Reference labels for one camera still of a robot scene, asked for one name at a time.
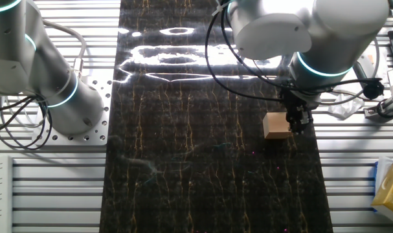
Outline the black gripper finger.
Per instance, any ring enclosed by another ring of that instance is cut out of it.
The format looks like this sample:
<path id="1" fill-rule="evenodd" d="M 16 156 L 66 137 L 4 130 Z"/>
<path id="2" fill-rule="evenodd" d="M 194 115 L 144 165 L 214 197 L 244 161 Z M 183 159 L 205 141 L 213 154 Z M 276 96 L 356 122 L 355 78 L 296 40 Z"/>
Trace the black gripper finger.
<path id="1" fill-rule="evenodd" d="M 294 116 L 293 132 L 303 133 L 312 122 L 313 117 L 311 110 L 308 108 L 298 107 Z"/>
<path id="2" fill-rule="evenodd" d="M 292 105 L 287 107 L 286 120 L 289 122 L 289 127 L 291 129 L 295 129 L 295 126 L 296 126 L 296 111 L 295 111 L 295 108 Z"/>

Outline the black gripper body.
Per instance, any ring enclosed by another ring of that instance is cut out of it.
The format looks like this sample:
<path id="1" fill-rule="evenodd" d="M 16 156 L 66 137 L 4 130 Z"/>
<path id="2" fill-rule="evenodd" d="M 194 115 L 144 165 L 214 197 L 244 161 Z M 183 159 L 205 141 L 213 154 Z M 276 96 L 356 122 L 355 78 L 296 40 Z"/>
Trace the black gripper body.
<path id="1" fill-rule="evenodd" d="M 291 91 L 285 91 L 285 107 L 288 111 L 309 111 L 308 103 L 294 95 Z"/>

